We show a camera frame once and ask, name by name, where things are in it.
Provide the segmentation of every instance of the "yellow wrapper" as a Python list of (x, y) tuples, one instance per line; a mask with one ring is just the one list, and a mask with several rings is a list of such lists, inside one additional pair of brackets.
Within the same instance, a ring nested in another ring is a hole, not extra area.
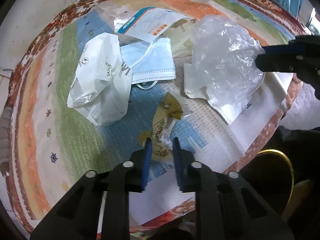
[(170, 93), (159, 104), (152, 122), (152, 160), (172, 163), (172, 142), (170, 133), (177, 120), (183, 117), (179, 101)]

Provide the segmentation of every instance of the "clear plastic bag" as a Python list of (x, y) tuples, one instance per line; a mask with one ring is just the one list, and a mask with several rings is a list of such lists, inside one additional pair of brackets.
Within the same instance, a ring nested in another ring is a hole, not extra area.
[(235, 22), (207, 15), (193, 35), (191, 93), (206, 89), (219, 105), (236, 104), (252, 95), (263, 82), (255, 58), (264, 53), (259, 42)]

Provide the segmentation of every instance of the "white plastic bag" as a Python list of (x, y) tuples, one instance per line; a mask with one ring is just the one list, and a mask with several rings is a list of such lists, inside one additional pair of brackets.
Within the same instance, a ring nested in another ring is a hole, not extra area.
[(193, 35), (192, 77), (185, 90), (205, 90), (218, 106), (235, 105), (250, 97), (263, 82), (255, 58), (264, 53), (259, 42), (233, 21), (216, 15), (200, 20)]
[(67, 105), (95, 125), (110, 125), (128, 108), (132, 71), (122, 71), (118, 36), (102, 33), (86, 43)]

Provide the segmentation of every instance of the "green stripe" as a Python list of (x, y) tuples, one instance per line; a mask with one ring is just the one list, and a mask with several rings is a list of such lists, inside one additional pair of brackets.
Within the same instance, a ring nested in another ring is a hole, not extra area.
[(255, 24), (260, 27), (262, 30), (265, 30), (268, 32), (272, 37), (274, 37), (277, 41), (279, 41), (279, 44), (287, 44), (288, 38), (283, 35), (276, 27), (271, 25), (270, 23), (264, 21), (263, 19), (260, 19), (256, 17), (254, 14), (252, 14), (250, 11), (248, 11), (246, 8), (241, 6), (241, 4), (236, 2), (231, 2), (230, 0), (212, 0), (226, 9), (236, 13), (243, 19), (249, 19)]
[(56, 65), (55, 119), (57, 138), (61, 153), (70, 175), (79, 179), (87, 170), (97, 172), (110, 170), (111, 166), (102, 152), (105, 142), (95, 130), (95, 126), (76, 110), (67, 107), (67, 98), (73, 82), (80, 54), (76, 37), (76, 23), (62, 31)]

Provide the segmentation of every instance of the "barcode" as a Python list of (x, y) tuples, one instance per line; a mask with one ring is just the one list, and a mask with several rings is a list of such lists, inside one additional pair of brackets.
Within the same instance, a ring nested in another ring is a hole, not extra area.
[(168, 117), (167, 118), (167, 122), (165, 123), (165, 125), (164, 125), (164, 128), (165, 129), (169, 129), (170, 128), (170, 125), (172, 124), (172, 122), (173, 122), (173, 118), (172, 117)]

